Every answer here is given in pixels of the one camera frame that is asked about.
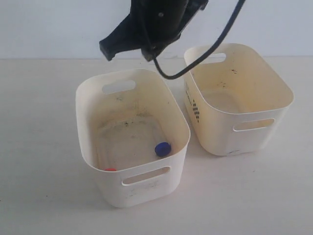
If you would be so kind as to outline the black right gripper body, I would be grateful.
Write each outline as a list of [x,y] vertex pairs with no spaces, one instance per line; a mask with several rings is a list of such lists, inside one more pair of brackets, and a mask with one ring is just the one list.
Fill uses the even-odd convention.
[[207,0],[133,0],[129,14],[106,38],[99,42],[105,58],[140,49],[146,61],[159,56],[177,41]]

